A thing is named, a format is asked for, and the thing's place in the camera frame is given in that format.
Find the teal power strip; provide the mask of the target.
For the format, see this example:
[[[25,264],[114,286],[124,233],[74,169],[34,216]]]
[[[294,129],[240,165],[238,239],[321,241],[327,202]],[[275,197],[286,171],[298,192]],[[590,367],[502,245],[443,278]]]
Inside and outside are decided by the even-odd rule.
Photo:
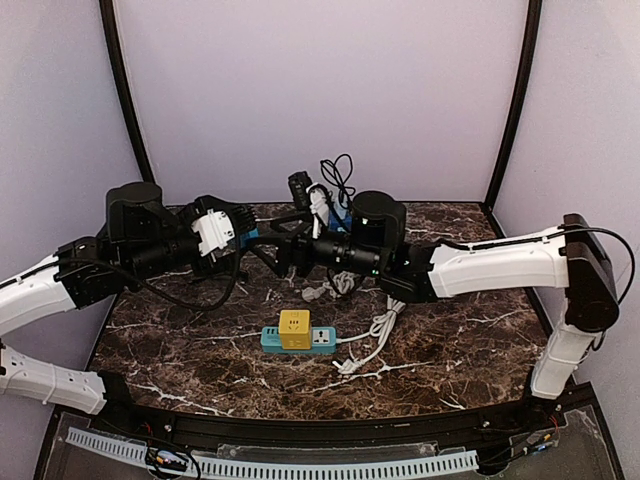
[[[340,375],[350,376],[381,353],[398,317],[405,309],[404,302],[388,296],[385,311],[371,320],[369,329],[362,334],[346,338],[339,338],[334,327],[313,327],[309,310],[283,310],[277,326],[267,326],[262,329],[260,345],[264,353],[330,355],[336,352],[339,345],[375,339],[376,347],[366,357],[356,359],[351,355],[342,363],[333,362]]]

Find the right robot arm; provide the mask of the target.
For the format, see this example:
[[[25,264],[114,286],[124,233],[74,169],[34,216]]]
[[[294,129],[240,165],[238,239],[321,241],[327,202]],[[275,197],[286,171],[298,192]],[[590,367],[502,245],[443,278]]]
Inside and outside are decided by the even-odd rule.
[[[535,233],[476,242],[439,238],[424,245],[406,239],[407,208],[391,195],[361,191],[348,203],[340,229],[329,191],[306,172],[289,179],[296,212],[272,220],[270,231],[248,242],[276,275],[304,277],[314,268],[369,278],[387,297],[381,333],[389,335],[410,304],[471,293],[549,288],[564,293],[564,310],[529,375],[528,394],[560,397],[596,338],[619,319],[626,291],[616,288],[612,262],[599,241],[611,230],[567,214],[560,225]]]

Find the yellow cube socket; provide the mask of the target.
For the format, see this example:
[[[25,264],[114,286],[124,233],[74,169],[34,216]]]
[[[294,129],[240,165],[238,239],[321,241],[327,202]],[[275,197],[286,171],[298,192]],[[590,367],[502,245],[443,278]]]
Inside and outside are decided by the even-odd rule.
[[[278,333],[284,350],[310,350],[312,343],[311,314],[309,310],[282,310]]]

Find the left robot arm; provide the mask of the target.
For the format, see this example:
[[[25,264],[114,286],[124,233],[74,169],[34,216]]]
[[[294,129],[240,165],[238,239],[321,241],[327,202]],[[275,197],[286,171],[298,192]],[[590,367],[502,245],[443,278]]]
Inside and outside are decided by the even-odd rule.
[[[230,297],[239,276],[242,238],[256,227],[253,209],[204,195],[179,211],[164,206],[148,182],[113,188],[98,234],[60,247],[31,269],[1,284],[1,332],[81,310],[125,290],[147,290],[185,309],[210,312]],[[197,276],[225,272],[229,283],[216,302],[188,303],[151,284],[153,277],[190,267]],[[1,391],[89,415],[130,405],[124,378],[79,371],[1,347]]]

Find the purple power strip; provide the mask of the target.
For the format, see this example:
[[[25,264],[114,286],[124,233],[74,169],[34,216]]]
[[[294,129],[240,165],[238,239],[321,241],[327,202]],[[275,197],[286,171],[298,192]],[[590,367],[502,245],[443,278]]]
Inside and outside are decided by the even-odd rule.
[[[301,296],[306,302],[315,301],[324,293],[329,293],[333,299],[346,298],[360,287],[363,280],[362,276],[346,271],[337,274],[327,272],[326,280],[321,286],[305,287]]]

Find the blue square adapter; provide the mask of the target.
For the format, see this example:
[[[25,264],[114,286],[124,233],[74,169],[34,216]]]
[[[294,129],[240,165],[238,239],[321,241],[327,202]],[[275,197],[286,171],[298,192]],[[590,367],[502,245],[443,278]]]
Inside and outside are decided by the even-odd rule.
[[[240,245],[241,248],[243,250],[248,249],[248,245],[249,243],[255,239],[258,238],[260,236],[259,230],[257,228],[254,228],[253,230],[247,232],[247,233],[243,233],[240,236]]]

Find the dark blue cube socket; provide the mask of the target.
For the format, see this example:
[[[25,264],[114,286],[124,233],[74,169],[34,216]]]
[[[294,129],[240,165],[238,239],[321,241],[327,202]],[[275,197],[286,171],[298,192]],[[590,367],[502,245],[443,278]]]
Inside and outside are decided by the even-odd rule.
[[[348,233],[351,231],[351,215],[346,213],[342,218],[329,213],[329,229],[331,231]]]

